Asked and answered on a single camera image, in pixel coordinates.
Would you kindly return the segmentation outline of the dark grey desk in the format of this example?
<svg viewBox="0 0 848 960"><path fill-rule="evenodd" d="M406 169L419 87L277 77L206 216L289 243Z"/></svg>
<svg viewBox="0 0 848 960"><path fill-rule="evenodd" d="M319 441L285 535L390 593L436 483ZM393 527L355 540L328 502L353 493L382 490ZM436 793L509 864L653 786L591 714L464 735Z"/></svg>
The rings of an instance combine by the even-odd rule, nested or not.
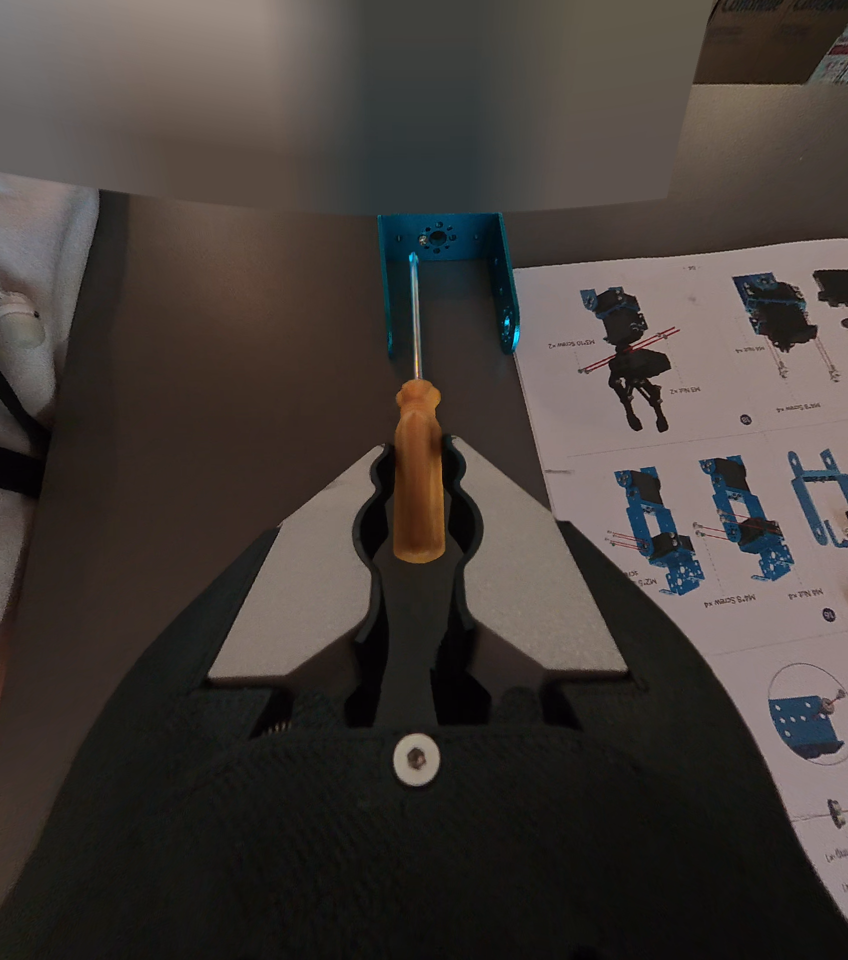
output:
<svg viewBox="0 0 848 960"><path fill-rule="evenodd" d="M670 194L506 216L518 267L848 236L848 85L700 86ZM0 886L136 657L380 441L370 218L106 195L0 706Z"/></svg>

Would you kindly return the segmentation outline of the stack of cardboard boxes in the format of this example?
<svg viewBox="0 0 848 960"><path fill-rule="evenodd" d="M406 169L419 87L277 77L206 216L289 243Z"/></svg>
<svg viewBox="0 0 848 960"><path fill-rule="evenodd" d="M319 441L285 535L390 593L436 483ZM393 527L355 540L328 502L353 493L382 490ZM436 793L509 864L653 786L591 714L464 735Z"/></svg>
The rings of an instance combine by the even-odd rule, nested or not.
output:
<svg viewBox="0 0 848 960"><path fill-rule="evenodd" d="M694 83L848 83L848 1L715 2Z"/></svg>

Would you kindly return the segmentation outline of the orange-handled screwdriver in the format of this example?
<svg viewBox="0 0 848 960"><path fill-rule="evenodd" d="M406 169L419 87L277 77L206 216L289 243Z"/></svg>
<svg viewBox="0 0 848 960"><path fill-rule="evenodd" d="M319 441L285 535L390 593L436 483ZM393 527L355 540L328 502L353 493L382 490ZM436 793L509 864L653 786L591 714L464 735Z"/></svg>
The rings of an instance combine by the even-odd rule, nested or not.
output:
<svg viewBox="0 0 848 960"><path fill-rule="evenodd" d="M408 256L413 377L396 396L400 416L394 436L393 552L428 564L445 552L440 391L423 375L418 255Z"/></svg>

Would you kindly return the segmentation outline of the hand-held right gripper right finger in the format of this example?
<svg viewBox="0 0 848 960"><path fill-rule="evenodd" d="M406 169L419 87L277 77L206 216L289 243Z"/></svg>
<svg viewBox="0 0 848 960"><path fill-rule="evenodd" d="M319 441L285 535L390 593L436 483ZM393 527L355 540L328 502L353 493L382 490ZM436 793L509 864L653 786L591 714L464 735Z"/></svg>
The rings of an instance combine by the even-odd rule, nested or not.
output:
<svg viewBox="0 0 848 960"><path fill-rule="evenodd" d="M434 660L439 724L575 724L568 682L628 667L550 510L460 438L442 439L460 551Z"/></svg>

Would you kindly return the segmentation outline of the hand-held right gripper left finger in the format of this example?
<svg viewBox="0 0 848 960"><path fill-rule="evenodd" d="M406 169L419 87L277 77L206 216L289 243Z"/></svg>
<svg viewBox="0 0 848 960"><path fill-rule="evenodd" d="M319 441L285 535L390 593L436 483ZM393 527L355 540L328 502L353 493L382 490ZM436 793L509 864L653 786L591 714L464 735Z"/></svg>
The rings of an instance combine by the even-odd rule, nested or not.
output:
<svg viewBox="0 0 848 960"><path fill-rule="evenodd" d="M375 557L390 538L394 450L372 448L285 519L208 674L212 688L320 692L372 724L389 654Z"/></svg>

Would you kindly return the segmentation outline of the printed assembly manual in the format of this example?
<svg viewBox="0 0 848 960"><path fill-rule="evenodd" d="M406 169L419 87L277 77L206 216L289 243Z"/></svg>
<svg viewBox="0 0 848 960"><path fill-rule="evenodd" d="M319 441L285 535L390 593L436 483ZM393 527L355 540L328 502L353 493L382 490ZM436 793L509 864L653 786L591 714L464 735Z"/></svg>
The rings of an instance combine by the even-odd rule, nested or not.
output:
<svg viewBox="0 0 848 960"><path fill-rule="evenodd" d="M551 506L716 671L848 917L848 239L516 288Z"/></svg>

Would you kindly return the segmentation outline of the blue metal U bracket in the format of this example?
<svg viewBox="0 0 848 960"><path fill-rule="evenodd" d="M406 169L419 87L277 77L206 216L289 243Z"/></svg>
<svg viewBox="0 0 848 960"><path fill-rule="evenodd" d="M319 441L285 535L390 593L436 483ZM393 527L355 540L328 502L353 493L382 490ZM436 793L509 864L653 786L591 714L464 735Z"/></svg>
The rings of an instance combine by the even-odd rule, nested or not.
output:
<svg viewBox="0 0 848 960"><path fill-rule="evenodd" d="M430 246L418 235L430 234ZM487 269L502 353L513 355L521 324L504 217L499 212L463 214L383 214L377 217L385 342L388 358L406 344L412 330L409 255L419 266L476 261Z"/></svg>

